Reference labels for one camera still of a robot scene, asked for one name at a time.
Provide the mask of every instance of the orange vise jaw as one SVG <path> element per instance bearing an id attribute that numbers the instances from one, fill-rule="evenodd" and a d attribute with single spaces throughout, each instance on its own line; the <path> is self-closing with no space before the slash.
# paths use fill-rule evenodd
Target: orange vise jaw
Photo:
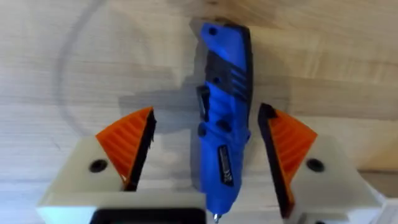
<path id="1" fill-rule="evenodd" d="M 124 190 L 137 189 L 155 126 L 154 109 L 147 107 L 121 118 L 96 135 L 122 178 Z"/>
<path id="2" fill-rule="evenodd" d="M 295 200 L 290 183 L 317 138 L 317 133 L 288 114 L 262 103 L 258 123 L 267 149 L 282 218 L 288 218 Z"/>

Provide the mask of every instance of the label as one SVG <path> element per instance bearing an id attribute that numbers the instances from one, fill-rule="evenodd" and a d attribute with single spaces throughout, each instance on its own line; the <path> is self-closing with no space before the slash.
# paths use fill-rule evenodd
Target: label
<path id="1" fill-rule="evenodd" d="M 227 145 L 218 147 L 218 165 L 220 166 L 221 182 L 227 186 L 233 187 L 234 180 L 232 176 L 231 162 L 229 161 Z"/>

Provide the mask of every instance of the tool tip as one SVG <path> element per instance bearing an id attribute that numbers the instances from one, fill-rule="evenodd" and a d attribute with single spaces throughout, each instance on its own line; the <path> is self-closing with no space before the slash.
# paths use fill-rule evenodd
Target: tool tip
<path id="1" fill-rule="evenodd" d="M 220 220 L 221 217 L 222 217 L 222 215 L 214 214 L 214 215 L 213 215 L 214 222 L 215 222 L 216 224 L 218 224 L 218 221 Z"/>

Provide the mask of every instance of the blue rotary tool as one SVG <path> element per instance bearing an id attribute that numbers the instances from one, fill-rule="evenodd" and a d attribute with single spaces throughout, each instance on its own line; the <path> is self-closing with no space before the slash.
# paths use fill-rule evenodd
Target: blue rotary tool
<path id="1" fill-rule="evenodd" d="M 252 100 L 250 32 L 236 24 L 204 23 L 206 81 L 197 87 L 201 123 L 200 184 L 215 222 L 227 213 L 242 184 L 243 151 Z"/>

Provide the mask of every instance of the wooden surface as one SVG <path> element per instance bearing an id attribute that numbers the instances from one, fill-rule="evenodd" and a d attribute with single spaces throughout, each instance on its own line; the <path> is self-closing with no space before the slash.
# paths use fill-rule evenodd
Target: wooden surface
<path id="1" fill-rule="evenodd" d="M 204 79 L 193 28 L 218 16 L 249 26 L 255 65 L 225 223 L 280 223 L 262 101 L 335 136 L 360 169 L 398 168 L 398 1 L 0 0 L 0 219 L 42 223 L 34 205 L 77 139 L 147 105 L 159 125 L 142 187 L 189 187 Z"/>

